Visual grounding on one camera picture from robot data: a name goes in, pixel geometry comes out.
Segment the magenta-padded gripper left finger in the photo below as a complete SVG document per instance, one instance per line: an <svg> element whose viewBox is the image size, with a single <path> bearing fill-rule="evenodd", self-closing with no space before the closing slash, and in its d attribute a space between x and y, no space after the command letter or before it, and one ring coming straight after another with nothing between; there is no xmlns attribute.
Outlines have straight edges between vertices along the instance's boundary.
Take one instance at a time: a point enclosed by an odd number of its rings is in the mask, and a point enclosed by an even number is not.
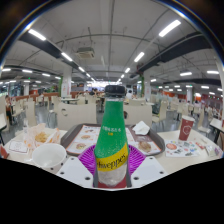
<svg viewBox="0 0 224 224"><path fill-rule="evenodd" d="M97 188L98 174L94 149L95 146L92 145L78 157L71 156L57 172L57 176L84 188Z"/></svg>

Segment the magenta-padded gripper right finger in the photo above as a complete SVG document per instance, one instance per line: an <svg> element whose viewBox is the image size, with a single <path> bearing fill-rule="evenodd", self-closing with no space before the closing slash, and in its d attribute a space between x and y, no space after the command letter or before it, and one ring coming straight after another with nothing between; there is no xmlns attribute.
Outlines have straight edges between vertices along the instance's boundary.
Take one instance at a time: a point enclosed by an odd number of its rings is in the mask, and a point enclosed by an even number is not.
<svg viewBox="0 0 224 224"><path fill-rule="evenodd" d="M128 187L140 188L157 181L168 173L154 156L145 156L134 146L129 146Z"/></svg>

